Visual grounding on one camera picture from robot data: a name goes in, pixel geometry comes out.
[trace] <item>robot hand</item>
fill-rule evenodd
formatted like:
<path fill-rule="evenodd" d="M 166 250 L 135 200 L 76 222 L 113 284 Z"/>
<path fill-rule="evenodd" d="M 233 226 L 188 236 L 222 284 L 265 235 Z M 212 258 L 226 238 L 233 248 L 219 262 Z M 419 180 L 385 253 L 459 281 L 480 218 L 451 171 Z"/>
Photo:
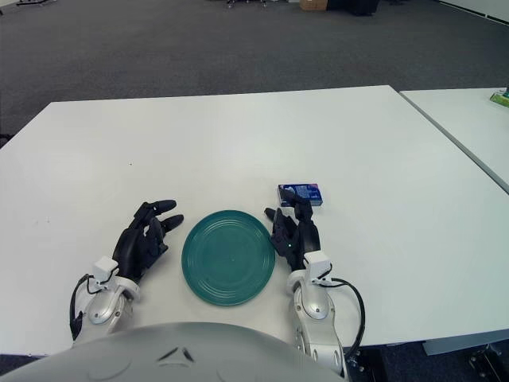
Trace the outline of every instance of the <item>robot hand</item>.
<path fill-rule="evenodd" d="M 93 275 L 84 275 L 78 281 L 69 308 L 69 324 L 75 344 L 109 334 L 123 315 L 132 315 L 131 303 L 140 296 L 140 279 L 168 249 L 163 242 L 166 233 L 184 219 L 182 215 L 176 215 L 159 221 L 156 216 L 176 206 L 175 201 L 143 203 L 132 223 L 120 235 L 112 259 L 104 256 L 94 264 Z M 76 316 L 76 292 L 85 282 L 87 292 L 94 297 L 85 311 Z"/>
<path fill-rule="evenodd" d="M 286 258 L 292 271 L 305 269 L 304 254 L 320 250 L 318 228 L 311 220 L 313 208 L 306 199 L 286 189 L 282 196 L 294 208 L 298 224 L 290 216 L 284 216 L 281 209 L 265 209 L 265 214 L 274 222 L 270 241 L 278 254 Z"/>
<path fill-rule="evenodd" d="M 146 269 L 152 267 L 168 249 L 163 243 L 166 233 L 184 220 L 183 215 L 171 216 L 159 221 L 156 216 L 177 206 L 175 201 L 143 203 L 134 214 L 134 220 L 126 228 L 113 251 L 113 260 L 119 264 L 118 276 L 139 283 Z"/>
<path fill-rule="evenodd" d="M 281 209 L 265 209 L 273 221 L 270 241 L 278 254 L 286 258 L 292 273 L 286 290 L 293 296 L 290 313 L 295 345 L 304 354 L 332 369 L 341 381 L 349 381 L 343 346 L 334 327 L 335 306 L 325 288 L 349 285 L 359 298 L 361 329 L 347 356 L 360 344 L 364 326 L 364 306 L 358 290 L 350 283 L 330 277 L 332 263 L 321 250 L 318 228 L 311 220 L 311 203 L 298 195 L 280 190 L 282 197 L 294 208 L 298 224 Z"/>

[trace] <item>green plate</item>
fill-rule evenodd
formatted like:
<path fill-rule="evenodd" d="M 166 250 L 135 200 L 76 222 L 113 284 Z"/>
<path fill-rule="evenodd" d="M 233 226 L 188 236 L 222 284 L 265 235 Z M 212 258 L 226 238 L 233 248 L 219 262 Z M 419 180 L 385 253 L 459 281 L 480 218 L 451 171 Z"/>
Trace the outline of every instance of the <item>green plate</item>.
<path fill-rule="evenodd" d="M 238 305 L 267 284 L 274 257 L 269 232 L 262 223 L 244 212 L 219 211 L 189 233 L 182 271 L 192 291 L 203 300 Z"/>

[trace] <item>white table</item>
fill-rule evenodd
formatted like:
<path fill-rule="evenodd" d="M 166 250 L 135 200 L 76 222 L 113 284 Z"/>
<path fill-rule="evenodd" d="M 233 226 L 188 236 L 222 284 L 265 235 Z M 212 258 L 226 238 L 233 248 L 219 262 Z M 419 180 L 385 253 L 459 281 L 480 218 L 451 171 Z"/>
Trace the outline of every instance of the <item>white table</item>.
<path fill-rule="evenodd" d="M 279 183 L 317 182 L 314 220 L 334 274 L 363 295 L 363 344 L 509 327 L 509 197 L 388 86 L 51 103 L 0 150 L 0 353 L 71 345 L 68 302 L 143 201 L 185 222 L 142 280 L 131 326 L 226 322 L 291 341 L 279 258 L 263 292 L 224 308 L 181 271 L 191 228 L 239 209 L 270 229 Z M 332 290 L 350 345 L 353 294 Z"/>
<path fill-rule="evenodd" d="M 490 101 L 500 89 L 421 90 L 402 95 L 509 193 L 509 107 Z"/>

